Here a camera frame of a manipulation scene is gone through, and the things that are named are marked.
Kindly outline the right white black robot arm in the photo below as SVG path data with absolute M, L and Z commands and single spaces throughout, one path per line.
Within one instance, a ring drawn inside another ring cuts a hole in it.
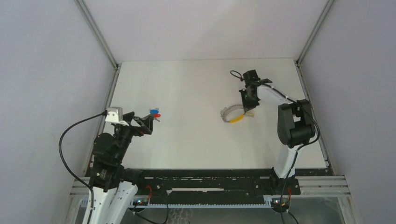
M 319 136 L 311 104 L 306 99 L 294 100 L 282 93 L 271 80 L 259 78 L 256 70 L 248 70 L 237 77 L 244 83 L 240 94 L 245 113 L 259 106 L 261 101 L 277 106 L 277 135 L 283 149 L 271 170 L 270 189 L 275 194 L 282 194 L 295 176 L 299 151 L 312 144 L 312 138 Z

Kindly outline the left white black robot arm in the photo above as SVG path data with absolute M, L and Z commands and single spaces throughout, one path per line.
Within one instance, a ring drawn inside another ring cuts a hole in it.
M 101 113 L 114 133 L 101 133 L 94 140 L 94 156 L 88 182 L 88 207 L 84 224 L 119 224 L 135 195 L 145 191 L 141 171 L 124 168 L 123 158 L 133 137 L 151 135 L 156 114 L 137 117 L 124 114 L 121 107 L 109 107 Z

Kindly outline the red capped key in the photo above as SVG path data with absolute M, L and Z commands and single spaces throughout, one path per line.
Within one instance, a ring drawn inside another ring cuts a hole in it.
M 154 120 L 160 122 L 159 118 L 160 118 L 160 114 L 154 114 Z

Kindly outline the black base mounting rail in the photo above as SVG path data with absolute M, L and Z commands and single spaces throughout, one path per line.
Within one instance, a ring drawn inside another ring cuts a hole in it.
M 294 176 L 286 185 L 273 188 L 272 169 L 143 169 L 136 198 L 177 198 L 182 201 L 209 198 L 260 198 L 273 196 L 287 199 L 301 194 Z

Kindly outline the left aluminium frame post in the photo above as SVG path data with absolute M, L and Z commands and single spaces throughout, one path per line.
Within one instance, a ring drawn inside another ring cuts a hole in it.
M 105 54 L 106 58 L 108 59 L 112 67 L 112 73 L 110 76 L 111 79 L 106 91 L 106 97 L 103 104 L 103 109 L 106 109 L 108 106 L 110 106 L 113 98 L 114 90 L 119 77 L 120 65 L 116 62 L 116 59 L 107 41 L 105 40 L 102 32 L 100 31 L 100 28 L 97 25 L 93 15 L 91 14 L 91 11 L 87 3 L 84 0 L 75 0 L 74 2 L 77 8 L 79 9 L 79 11 L 81 12 L 83 18 L 85 19 L 86 24 L 88 25 L 89 29 L 91 30 L 93 36 L 95 37 L 97 43 L 99 44 L 100 48 L 102 49 L 103 53 Z

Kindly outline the aluminium frame post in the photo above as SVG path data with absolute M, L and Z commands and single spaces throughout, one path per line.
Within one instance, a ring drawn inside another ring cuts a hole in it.
M 83 18 L 85 19 L 86 24 L 88 25 L 89 29 L 91 30 L 93 36 L 95 37 L 97 43 L 99 44 L 100 48 L 102 49 L 103 53 L 105 54 L 106 58 L 108 59 L 112 67 L 112 73 L 110 76 L 111 79 L 106 91 L 106 97 L 103 104 L 103 109 L 106 109 L 108 106 L 110 106 L 113 98 L 114 90 L 119 77 L 120 65 L 116 62 L 116 59 L 107 41 L 105 40 L 102 32 L 100 31 L 100 28 L 97 25 L 93 15 L 91 14 L 91 11 L 87 3 L 84 0 L 75 0 L 74 2 L 77 8 L 79 9 L 79 11 L 81 12 Z
M 319 97 L 320 94 L 317 84 L 315 83 L 315 80 L 318 78 L 318 74 L 314 70 L 314 67 L 318 65 L 318 62 L 314 61 L 313 52 L 320 33 L 325 26 L 325 23 L 336 3 L 336 0 L 325 1 L 319 15 L 316 17 L 314 25 L 309 32 L 309 35 L 303 45 L 302 50 L 300 51 L 297 59 L 295 60 L 295 67 L 299 75 L 304 95 L 308 100 L 312 102 L 313 117 L 319 126 L 320 135 L 318 142 L 321 148 L 323 158 L 325 160 L 326 169 L 329 169 L 330 173 L 332 174 L 335 173 L 335 171 L 332 167 L 332 155 L 331 152 L 328 151 L 328 144 L 326 142 L 325 131 L 323 129 L 323 118 L 320 116 L 321 100 Z

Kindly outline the right aluminium frame post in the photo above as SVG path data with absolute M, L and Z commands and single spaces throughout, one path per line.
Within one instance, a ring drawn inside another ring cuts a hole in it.
M 314 61 L 313 52 L 320 33 L 325 26 L 325 23 L 336 3 L 336 0 L 325 1 L 319 15 L 316 17 L 314 25 L 309 32 L 309 35 L 303 45 L 302 50 L 300 51 L 297 59 L 295 60 L 295 67 L 299 75 L 304 95 L 308 100 L 312 102 L 313 117 L 319 126 L 320 135 L 318 142 L 321 148 L 323 158 L 325 160 L 326 169 L 329 169 L 330 173 L 332 174 L 335 173 L 335 171 L 332 167 L 332 155 L 331 152 L 328 151 L 328 144 L 326 142 L 325 131 L 323 129 L 323 118 L 320 116 L 321 100 L 319 97 L 320 94 L 317 84 L 315 83 L 315 80 L 318 78 L 318 74 L 314 70 L 314 67 L 318 65 L 318 62 Z

